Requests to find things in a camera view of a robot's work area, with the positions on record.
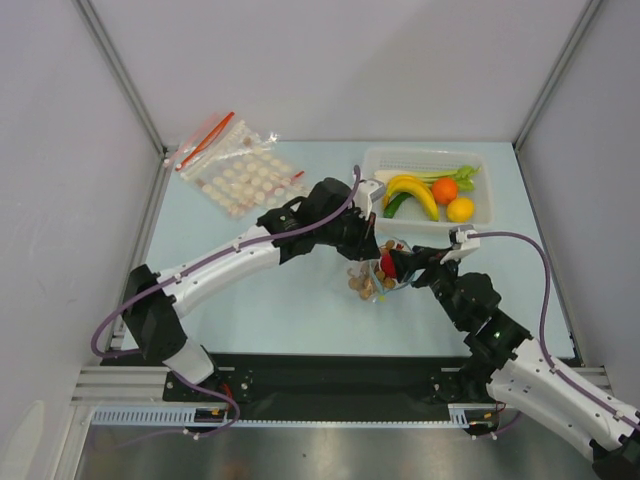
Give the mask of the red pomegranate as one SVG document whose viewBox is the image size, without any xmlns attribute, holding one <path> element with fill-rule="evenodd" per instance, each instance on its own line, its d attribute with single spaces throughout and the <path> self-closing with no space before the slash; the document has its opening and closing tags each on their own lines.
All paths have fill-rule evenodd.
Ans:
<svg viewBox="0 0 640 480">
<path fill-rule="evenodd" d="M 393 259 L 389 253 L 383 255 L 379 261 L 379 268 L 384 272 L 386 277 L 390 277 L 392 279 L 397 278 L 396 268 L 393 262 Z"/>
</svg>

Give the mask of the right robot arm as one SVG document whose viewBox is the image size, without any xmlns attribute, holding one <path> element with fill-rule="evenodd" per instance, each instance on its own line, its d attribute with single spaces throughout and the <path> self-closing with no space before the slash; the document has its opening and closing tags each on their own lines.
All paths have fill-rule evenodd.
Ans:
<svg viewBox="0 0 640 480">
<path fill-rule="evenodd" d="M 542 341 L 503 312 L 483 273 L 459 274 L 449 250 L 393 250 L 397 279 L 429 288 L 471 356 L 461 376 L 473 401 L 489 396 L 555 433 L 590 461 L 601 479 L 639 476 L 639 410 L 551 356 Z"/>
</svg>

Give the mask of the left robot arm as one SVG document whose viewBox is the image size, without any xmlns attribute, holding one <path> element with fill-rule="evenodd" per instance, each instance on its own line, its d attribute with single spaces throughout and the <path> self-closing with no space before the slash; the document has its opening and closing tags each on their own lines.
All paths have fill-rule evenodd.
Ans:
<svg viewBox="0 0 640 480">
<path fill-rule="evenodd" d="M 377 180 L 348 187 L 327 177 L 308 195 L 268 210 L 245 233 L 206 255 L 160 272 L 146 264 L 135 268 L 127 279 L 122 318 L 138 354 L 176 372 L 195 398 L 211 399 L 220 376 L 205 348 L 187 336 L 182 319 L 213 294 L 317 245 L 351 261 L 379 258 L 374 205 L 383 195 Z"/>
</svg>

